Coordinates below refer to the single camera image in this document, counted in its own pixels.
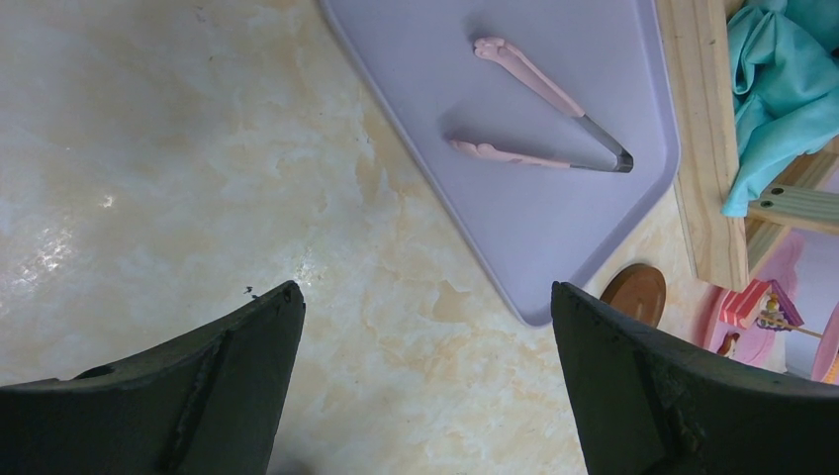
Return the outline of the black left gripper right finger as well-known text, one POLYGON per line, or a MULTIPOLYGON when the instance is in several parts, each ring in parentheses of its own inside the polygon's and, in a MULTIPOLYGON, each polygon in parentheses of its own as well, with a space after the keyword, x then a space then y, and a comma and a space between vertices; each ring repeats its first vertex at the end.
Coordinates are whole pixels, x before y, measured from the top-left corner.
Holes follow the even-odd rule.
POLYGON ((591 474, 834 474, 835 386, 748 366, 569 283, 553 329, 591 474))

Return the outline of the brown saucer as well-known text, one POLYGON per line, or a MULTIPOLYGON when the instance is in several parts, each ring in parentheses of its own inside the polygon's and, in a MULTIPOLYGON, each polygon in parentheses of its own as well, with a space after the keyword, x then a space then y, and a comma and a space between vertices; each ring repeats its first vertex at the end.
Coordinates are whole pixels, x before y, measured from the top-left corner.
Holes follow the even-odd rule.
POLYGON ((649 327, 657 328, 666 304, 663 273, 645 263, 622 269, 608 283, 600 300, 649 327))

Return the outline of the red striped cake piece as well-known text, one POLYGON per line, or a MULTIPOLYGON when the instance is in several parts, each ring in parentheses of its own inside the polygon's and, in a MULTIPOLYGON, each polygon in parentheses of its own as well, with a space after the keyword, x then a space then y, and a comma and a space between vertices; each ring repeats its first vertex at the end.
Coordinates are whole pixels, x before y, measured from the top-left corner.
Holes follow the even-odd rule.
POLYGON ((742 292, 726 292, 716 319, 744 331, 757 327, 783 332, 804 325, 792 298, 776 280, 753 280, 742 292))

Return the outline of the lavender serving tray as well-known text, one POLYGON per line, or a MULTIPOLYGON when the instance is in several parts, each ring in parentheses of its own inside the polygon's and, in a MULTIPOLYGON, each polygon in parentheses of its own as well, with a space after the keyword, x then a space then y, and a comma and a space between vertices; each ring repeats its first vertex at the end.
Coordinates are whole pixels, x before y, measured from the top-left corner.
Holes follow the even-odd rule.
POLYGON ((325 1, 328 24, 499 294, 550 323, 671 187, 678 128, 652 1, 325 1), (500 66, 520 49, 622 144, 614 156, 500 66))

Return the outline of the pink food tongs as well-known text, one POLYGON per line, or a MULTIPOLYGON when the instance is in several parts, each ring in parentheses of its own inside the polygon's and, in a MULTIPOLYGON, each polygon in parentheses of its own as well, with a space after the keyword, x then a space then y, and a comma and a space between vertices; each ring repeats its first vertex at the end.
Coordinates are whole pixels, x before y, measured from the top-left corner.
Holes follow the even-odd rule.
POLYGON ((513 164, 628 173, 629 151, 510 41, 472 42, 483 65, 466 83, 488 104, 456 105, 440 118, 444 139, 472 158, 513 164))

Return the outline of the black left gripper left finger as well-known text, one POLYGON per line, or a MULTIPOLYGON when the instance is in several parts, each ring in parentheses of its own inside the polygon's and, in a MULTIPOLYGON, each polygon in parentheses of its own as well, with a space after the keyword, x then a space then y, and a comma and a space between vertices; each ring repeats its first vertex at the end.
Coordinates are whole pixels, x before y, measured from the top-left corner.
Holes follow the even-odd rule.
POLYGON ((5 474, 264 474, 306 303, 285 282, 69 380, 1 390, 5 474))

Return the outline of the star-shaped iced cookie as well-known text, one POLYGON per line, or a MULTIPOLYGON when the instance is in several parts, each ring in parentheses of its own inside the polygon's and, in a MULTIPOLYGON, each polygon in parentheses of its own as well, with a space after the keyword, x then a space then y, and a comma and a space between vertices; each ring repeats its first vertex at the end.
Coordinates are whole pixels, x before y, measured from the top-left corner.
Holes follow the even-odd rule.
POLYGON ((716 350, 716 354, 726 358, 732 358, 736 352, 739 338, 740 334, 738 332, 727 333, 723 337, 720 347, 716 350))

